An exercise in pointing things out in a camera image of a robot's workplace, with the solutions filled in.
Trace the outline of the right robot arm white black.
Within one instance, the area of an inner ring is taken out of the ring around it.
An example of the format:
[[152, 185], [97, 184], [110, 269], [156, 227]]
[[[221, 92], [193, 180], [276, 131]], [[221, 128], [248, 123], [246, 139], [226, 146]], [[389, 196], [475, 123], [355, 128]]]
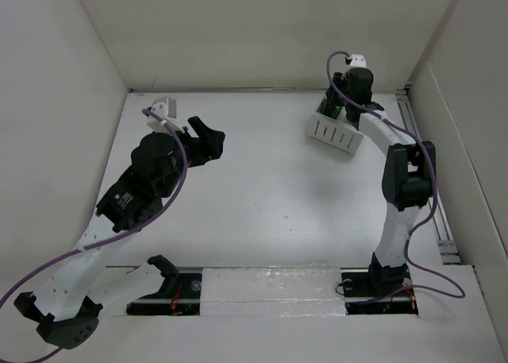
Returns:
[[407, 250], [422, 208], [433, 197], [436, 150], [429, 141], [393, 123], [373, 102], [374, 76], [366, 68], [351, 68], [328, 75], [326, 98], [341, 105], [347, 122], [372, 141], [386, 157], [382, 193], [387, 214], [380, 242], [366, 272], [345, 274], [346, 296], [377, 297], [402, 286], [409, 277]]

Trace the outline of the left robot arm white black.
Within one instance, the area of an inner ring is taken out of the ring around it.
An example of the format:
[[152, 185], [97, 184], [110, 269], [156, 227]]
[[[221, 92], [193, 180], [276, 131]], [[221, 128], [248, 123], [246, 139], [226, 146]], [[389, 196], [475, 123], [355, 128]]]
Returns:
[[197, 117], [187, 129], [159, 131], [144, 136], [131, 152], [131, 164], [106, 191], [89, 226], [51, 279], [34, 292], [22, 292], [14, 306], [37, 323], [37, 333], [50, 345], [74, 349], [84, 343], [106, 314], [151, 294], [171, 295], [179, 270], [165, 257], [148, 258], [139, 268], [108, 288], [94, 290], [116, 252], [138, 230], [153, 222], [181, 190], [188, 168], [217, 160], [223, 153], [225, 133], [211, 129]]

